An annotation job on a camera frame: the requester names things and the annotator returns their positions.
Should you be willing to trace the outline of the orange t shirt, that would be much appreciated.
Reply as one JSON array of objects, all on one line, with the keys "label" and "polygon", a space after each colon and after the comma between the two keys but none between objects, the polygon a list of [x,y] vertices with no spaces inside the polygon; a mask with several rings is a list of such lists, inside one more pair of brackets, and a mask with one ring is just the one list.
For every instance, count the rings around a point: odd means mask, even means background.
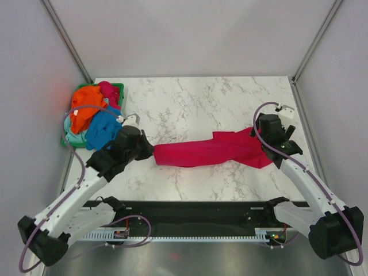
[{"label": "orange t shirt", "polygon": [[100,92],[99,86],[83,86],[73,94],[71,108],[80,108],[70,114],[71,132],[79,134],[88,129],[94,115],[100,108],[106,108],[108,103]]}]

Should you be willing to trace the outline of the green plastic basket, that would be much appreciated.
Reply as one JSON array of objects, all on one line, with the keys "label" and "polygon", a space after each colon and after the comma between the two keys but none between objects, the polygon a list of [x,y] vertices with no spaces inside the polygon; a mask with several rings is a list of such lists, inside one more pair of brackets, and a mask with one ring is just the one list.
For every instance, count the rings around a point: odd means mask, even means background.
[{"label": "green plastic basket", "polygon": [[121,126],[116,119],[121,115],[123,98],[122,83],[80,85],[72,96],[73,112],[64,120],[62,143],[69,142],[74,148],[101,149],[115,138]]}]

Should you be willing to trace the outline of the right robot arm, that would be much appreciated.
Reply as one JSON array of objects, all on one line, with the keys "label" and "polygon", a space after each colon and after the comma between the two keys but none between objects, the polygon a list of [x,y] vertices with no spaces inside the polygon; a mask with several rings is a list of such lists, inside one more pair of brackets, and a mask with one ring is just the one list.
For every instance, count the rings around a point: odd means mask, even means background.
[{"label": "right robot arm", "polygon": [[351,266],[363,263],[362,234],[364,215],[357,207],[348,207],[314,173],[302,149],[291,140],[294,126],[284,128],[276,114],[255,113],[251,136],[261,142],[262,151],[295,185],[310,207],[305,211],[287,199],[279,199],[263,212],[269,226],[285,223],[308,238],[321,259],[341,256],[357,250],[357,261],[345,260]]}]

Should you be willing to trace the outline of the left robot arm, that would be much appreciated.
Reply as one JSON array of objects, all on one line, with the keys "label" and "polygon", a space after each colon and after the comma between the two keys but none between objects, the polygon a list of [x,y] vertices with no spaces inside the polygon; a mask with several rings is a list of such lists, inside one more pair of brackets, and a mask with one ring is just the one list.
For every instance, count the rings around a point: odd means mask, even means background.
[{"label": "left robot arm", "polygon": [[25,248],[45,266],[56,264],[68,249],[84,235],[108,225],[120,226],[126,220],[126,206],[110,196],[97,207],[79,213],[81,207],[132,161],[146,160],[154,147],[145,132],[135,126],[123,126],[116,138],[95,151],[82,164],[82,175],[53,203],[34,217],[18,222]]}]

